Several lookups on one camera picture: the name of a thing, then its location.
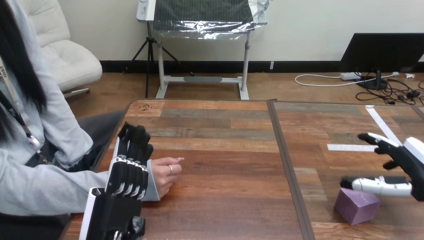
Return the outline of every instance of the shirt cuff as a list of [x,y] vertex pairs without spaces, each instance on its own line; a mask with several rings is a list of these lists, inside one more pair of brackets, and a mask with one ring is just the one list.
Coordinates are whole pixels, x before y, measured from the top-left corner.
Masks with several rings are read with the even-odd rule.
[[152,173],[152,160],[147,161],[146,170],[148,172],[148,184],[144,197],[142,198],[143,202],[147,201],[160,201],[158,190],[156,189],[155,179],[153,178]]

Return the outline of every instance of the long black hair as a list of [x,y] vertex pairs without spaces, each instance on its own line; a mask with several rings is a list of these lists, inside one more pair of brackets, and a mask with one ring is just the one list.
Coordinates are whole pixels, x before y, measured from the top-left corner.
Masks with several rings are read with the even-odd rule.
[[[0,0],[0,56],[13,72],[27,101],[33,102],[38,111],[46,107],[46,94],[34,71],[25,49],[15,15],[6,0]],[[11,122],[0,107],[0,144],[14,137]]]

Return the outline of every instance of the purple cube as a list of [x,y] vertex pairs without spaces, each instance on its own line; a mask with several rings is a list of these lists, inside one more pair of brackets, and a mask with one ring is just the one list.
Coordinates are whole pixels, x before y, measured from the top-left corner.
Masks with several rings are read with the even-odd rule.
[[380,200],[372,193],[341,188],[334,208],[350,224],[371,221],[377,214]]

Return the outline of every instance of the woman's hand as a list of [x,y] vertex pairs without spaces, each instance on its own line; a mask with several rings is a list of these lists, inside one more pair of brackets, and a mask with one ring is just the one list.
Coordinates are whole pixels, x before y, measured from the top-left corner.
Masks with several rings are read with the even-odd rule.
[[181,175],[182,157],[164,157],[151,161],[151,173],[156,184],[157,194],[161,199]]

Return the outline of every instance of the cushioned chair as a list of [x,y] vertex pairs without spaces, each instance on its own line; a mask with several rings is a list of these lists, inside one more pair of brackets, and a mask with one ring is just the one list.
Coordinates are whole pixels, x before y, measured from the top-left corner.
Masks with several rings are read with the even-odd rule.
[[[21,2],[35,26],[38,43],[62,92],[100,79],[99,60],[85,47],[70,41],[68,24],[57,0]],[[65,97],[84,92],[89,89],[75,90]]]

